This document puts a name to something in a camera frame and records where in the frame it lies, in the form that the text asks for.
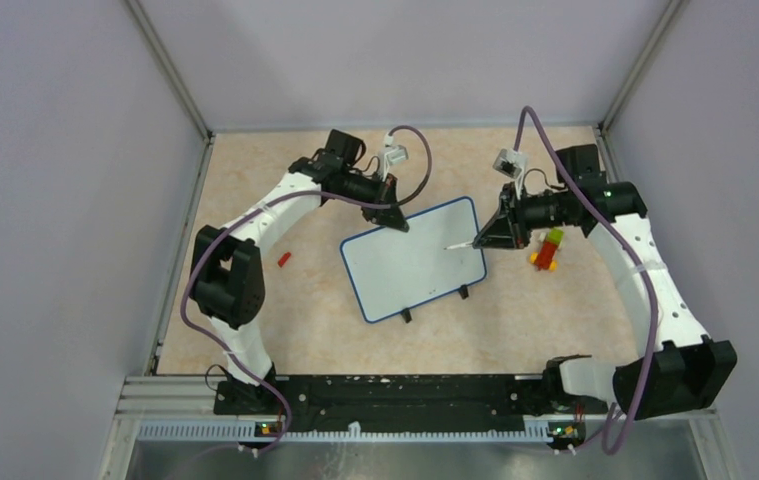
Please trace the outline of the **white marker pen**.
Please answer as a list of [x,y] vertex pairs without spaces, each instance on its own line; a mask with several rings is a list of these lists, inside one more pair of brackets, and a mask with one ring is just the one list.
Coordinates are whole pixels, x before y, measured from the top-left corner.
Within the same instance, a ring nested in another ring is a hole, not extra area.
[[459,250],[459,249],[467,249],[467,248],[474,248],[472,241],[449,245],[449,246],[444,247],[444,250]]

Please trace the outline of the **blue framed whiteboard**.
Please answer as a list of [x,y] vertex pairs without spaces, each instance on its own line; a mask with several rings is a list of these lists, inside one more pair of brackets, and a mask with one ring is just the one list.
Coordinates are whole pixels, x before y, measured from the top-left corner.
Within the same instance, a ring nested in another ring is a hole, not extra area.
[[364,321],[375,324],[487,278],[484,253],[444,250],[468,242],[479,231],[475,203],[461,196],[407,218],[403,233],[377,227],[343,240],[344,268]]

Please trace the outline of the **red marker cap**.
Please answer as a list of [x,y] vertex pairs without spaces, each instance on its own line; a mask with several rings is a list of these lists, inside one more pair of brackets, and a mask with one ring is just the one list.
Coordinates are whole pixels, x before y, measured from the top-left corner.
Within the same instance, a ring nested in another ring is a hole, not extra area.
[[290,251],[287,251],[281,255],[279,260],[277,261],[277,265],[282,268],[292,257],[292,253]]

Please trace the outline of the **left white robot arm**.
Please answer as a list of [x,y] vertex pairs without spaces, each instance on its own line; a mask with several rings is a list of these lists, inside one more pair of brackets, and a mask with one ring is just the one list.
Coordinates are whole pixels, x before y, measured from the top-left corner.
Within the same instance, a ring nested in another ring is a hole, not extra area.
[[398,197],[398,179],[390,170],[409,155],[392,132],[385,135],[372,172],[357,166],[366,151],[362,139],[331,130],[322,147],[289,165],[273,189],[244,214],[221,227],[206,225],[194,238],[180,315],[186,326],[222,348],[229,378],[240,383],[238,401],[252,413],[269,410],[276,397],[269,378],[273,361],[256,319],[266,297],[264,256],[301,219],[330,200],[359,207],[363,218],[375,225],[408,229],[401,208],[427,182]]

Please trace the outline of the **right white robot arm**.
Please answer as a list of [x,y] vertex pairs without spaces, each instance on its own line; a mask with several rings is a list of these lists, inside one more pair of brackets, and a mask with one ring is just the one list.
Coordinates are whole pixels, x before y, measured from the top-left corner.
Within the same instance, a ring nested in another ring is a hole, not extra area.
[[548,361],[544,404],[567,412],[581,397],[614,403],[637,420],[710,407],[738,361],[728,340],[715,340],[685,305],[651,231],[647,207],[630,182],[610,182],[593,144],[560,149],[559,191],[531,194],[526,155],[501,150],[494,169],[509,177],[476,249],[518,250],[536,231],[578,227],[603,260],[638,346],[639,357],[615,366],[589,355]]

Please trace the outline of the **colourful toy block figure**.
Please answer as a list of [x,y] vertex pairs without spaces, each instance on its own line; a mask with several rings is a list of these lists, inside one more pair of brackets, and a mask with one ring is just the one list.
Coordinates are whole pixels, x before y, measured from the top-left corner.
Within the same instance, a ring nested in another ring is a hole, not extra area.
[[530,255],[530,263],[539,271],[555,271],[558,263],[556,253],[560,250],[564,231],[552,228],[538,235],[539,249]]

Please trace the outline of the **aluminium frame rail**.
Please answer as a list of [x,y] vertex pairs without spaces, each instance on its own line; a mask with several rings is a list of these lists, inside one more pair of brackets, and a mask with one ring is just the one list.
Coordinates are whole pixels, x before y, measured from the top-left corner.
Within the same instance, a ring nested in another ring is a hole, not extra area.
[[537,375],[128,378],[104,479],[729,479],[711,410],[601,448],[603,402]]

